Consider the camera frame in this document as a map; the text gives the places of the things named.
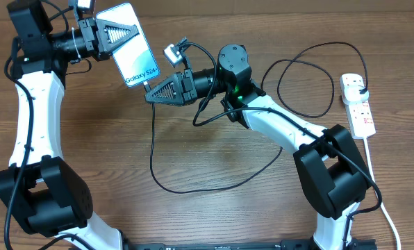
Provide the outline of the blue Samsung Galaxy smartphone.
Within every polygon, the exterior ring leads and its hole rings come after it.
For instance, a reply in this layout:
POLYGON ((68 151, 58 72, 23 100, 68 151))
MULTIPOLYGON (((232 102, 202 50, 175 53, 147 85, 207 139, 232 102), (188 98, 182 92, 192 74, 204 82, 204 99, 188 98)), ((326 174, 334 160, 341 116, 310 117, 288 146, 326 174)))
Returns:
POLYGON ((139 85, 159 76, 158 64, 130 3, 122 3, 99 12, 96 18, 124 25, 136 25, 138 29, 135 37, 113 52, 113 58, 127 87, 139 85))

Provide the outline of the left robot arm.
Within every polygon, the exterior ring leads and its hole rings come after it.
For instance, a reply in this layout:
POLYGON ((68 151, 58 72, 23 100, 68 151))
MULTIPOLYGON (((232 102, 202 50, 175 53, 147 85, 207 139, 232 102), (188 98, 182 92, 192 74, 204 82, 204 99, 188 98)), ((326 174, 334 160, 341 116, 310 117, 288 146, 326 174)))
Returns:
POLYGON ((10 223, 51 244, 67 240, 78 249, 131 249, 119 229, 93 209, 86 182, 65 162, 60 142, 60 108, 70 64, 109 59, 142 37, 133 11, 112 20, 93 16, 92 1, 70 1, 77 28, 54 33, 43 1, 12 1, 8 14, 17 32, 4 74, 19 100, 17 137, 8 168, 0 171, 0 200, 7 208, 4 243, 10 223))

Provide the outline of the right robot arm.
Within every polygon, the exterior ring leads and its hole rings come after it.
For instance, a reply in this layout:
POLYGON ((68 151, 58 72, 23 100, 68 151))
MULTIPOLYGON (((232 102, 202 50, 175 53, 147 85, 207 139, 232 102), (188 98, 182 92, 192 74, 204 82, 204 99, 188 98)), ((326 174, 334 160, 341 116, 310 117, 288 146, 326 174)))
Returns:
POLYGON ((309 240, 284 240, 282 249, 375 249, 373 241, 360 242, 350 232, 360 202, 376 185, 349 131, 337 124, 324 128, 280 107, 251 77, 248 54, 242 45, 224 46, 213 68, 194 72, 185 50, 189 42, 170 44, 163 53, 183 72, 172 74, 147 90, 145 99, 186 106, 199 102, 203 110, 216 95, 232 122, 258 131, 292 154, 302 190, 317 212, 317 227, 309 240))

